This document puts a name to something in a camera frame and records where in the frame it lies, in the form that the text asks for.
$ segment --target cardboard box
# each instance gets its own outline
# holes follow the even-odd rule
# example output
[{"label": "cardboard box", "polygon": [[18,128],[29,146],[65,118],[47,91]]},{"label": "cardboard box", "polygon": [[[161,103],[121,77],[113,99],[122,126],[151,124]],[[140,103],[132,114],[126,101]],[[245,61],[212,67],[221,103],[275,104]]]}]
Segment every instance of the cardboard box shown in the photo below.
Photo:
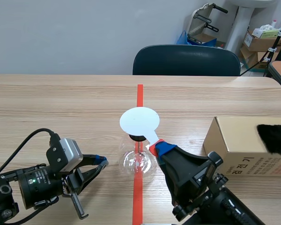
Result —
[{"label": "cardboard box", "polygon": [[274,38],[278,36],[279,30],[261,30],[261,29],[254,29],[252,35],[257,38]]},{"label": "cardboard box", "polygon": [[208,34],[200,33],[195,36],[189,36],[188,42],[192,45],[201,45],[214,47],[216,44],[216,37],[210,36]]},{"label": "cardboard box", "polygon": [[[254,64],[256,64],[258,61],[262,59],[265,52],[250,52],[244,45],[240,49],[240,52],[242,54],[243,60],[242,63],[244,66],[248,69],[252,67]],[[275,61],[278,56],[278,53],[275,52],[273,55],[272,61]],[[252,72],[265,72],[267,66],[267,62],[261,62],[258,65],[254,66],[250,71]]]},{"label": "cardboard box", "polygon": [[215,151],[222,157],[220,173],[281,177],[281,155],[267,151],[257,132],[259,124],[281,125],[281,118],[214,118],[203,145],[206,154]]},{"label": "cardboard box", "polygon": [[[244,45],[248,48],[250,52],[266,52],[271,48],[275,42],[276,38],[257,38],[252,35],[250,31],[247,31],[244,37]],[[276,52],[278,53],[281,49],[281,38],[277,45]]]}]

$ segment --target glass flask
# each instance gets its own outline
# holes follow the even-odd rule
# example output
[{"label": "glass flask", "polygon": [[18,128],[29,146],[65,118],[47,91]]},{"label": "glass flask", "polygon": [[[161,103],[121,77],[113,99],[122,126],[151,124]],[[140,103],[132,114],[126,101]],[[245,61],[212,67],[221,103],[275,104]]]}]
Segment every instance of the glass flask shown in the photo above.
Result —
[{"label": "glass flask", "polygon": [[149,151],[149,142],[144,136],[125,134],[119,146],[119,168],[133,178],[142,173],[143,178],[150,177],[157,167],[155,156]]}]

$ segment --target chair backrest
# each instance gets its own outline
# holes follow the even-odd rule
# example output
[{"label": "chair backrest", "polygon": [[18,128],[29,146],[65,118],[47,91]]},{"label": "chair backrest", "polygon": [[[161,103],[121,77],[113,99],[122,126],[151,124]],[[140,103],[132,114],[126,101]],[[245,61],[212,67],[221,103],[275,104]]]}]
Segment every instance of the chair backrest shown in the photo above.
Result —
[{"label": "chair backrest", "polygon": [[153,45],[141,49],[133,75],[239,76],[238,57],[228,50],[197,45]]}]

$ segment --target floor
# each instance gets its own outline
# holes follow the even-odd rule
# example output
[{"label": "floor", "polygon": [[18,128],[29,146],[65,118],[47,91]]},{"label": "floor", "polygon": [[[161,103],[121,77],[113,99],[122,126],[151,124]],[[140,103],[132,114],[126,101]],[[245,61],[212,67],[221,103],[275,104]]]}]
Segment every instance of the floor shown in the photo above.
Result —
[{"label": "floor", "polygon": [[[243,73],[244,71],[246,71],[246,68],[244,66],[242,66],[241,69],[240,69],[240,73]],[[263,73],[248,71],[242,76],[263,76]]]}]

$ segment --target bottle neck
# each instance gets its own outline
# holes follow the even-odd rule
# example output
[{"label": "bottle neck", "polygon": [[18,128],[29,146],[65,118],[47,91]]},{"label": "bottle neck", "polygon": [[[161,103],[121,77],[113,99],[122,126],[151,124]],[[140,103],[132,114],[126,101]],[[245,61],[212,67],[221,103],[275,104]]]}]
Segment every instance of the bottle neck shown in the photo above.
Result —
[{"label": "bottle neck", "polygon": [[129,135],[129,137],[134,140],[135,142],[143,142],[146,140],[146,138],[144,136],[133,136],[133,135]]}]

